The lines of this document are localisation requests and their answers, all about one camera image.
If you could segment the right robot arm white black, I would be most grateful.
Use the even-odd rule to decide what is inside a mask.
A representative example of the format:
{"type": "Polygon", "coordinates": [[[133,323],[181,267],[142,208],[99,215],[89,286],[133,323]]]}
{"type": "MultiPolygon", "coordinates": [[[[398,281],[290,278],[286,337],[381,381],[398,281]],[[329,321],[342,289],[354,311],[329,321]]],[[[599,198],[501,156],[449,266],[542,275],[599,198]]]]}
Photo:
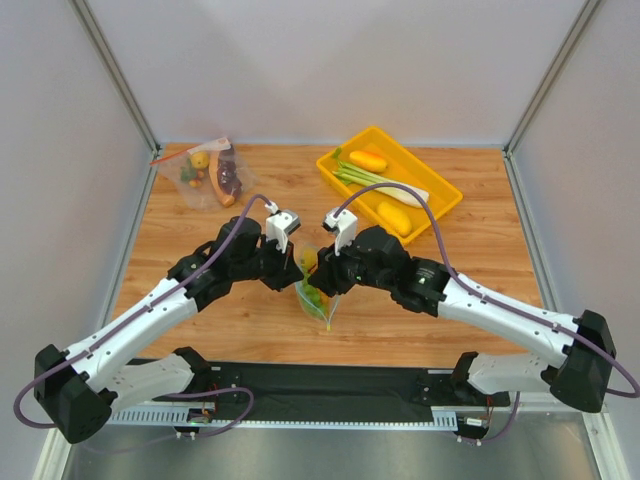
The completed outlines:
{"type": "Polygon", "coordinates": [[[404,309],[464,322],[523,348],[521,355],[462,354],[452,380],[482,394],[548,392],[574,409],[601,411],[615,345],[606,319],[544,310],[492,291],[437,261],[410,255],[380,227],[319,250],[309,282],[329,297],[360,285],[404,309]]]}

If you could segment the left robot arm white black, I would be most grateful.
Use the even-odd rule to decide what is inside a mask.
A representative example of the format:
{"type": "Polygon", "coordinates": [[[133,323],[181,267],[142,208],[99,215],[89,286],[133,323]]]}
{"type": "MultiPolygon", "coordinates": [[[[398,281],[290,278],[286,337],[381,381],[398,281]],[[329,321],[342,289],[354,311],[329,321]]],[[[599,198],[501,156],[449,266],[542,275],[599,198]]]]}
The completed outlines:
{"type": "Polygon", "coordinates": [[[116,320],[65,350],[54,345],[40,350],[34,360],[34,397],[54,427],[78,444],[116,412],[211,387],[206,361],[190,347],[146,364],[131,361],[172,327],[226,296],[236,282],[259,280],[280,291],[301,281],[289,239],[299,225],[290,210],[270,215],[264,225],[236,216],[116,320]]]}

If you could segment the blue zip top bag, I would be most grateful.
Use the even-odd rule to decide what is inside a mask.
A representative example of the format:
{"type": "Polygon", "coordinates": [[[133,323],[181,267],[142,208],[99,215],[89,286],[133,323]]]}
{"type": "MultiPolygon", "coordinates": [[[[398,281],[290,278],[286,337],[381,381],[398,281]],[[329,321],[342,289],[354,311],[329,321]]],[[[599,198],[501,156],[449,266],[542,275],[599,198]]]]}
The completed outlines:
{"type": "Polygon", "coordinates": [[[317,269],[317,252],[318,249],[315,246],[304,244],[297,253],[296,264],[303,273],[303,279],[295,284],[295,289],[303,312],[312,319],[322,322],[326,331],[330,332],[340,297],[329,297],[309,283],[309,277],[317,269]]]}

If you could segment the fake green lettuce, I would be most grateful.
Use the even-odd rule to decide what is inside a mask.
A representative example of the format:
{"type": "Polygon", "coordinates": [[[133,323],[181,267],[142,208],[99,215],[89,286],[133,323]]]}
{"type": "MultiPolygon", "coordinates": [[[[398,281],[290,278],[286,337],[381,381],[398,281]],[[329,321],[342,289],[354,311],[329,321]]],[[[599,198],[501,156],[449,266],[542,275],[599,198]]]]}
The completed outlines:
{"type": "Polygon", "coordinates": [[[314,307],[316,307],[320,311],[323,311],[325,307],[325,303],[321,296],[321,292],[307,283],[307,277],[309,276],[310,273],[307,270],[304,270],[303,273],[304,273],[304,279],[301,282],[301,289],[302,289],[303,296],[314,307]]]}

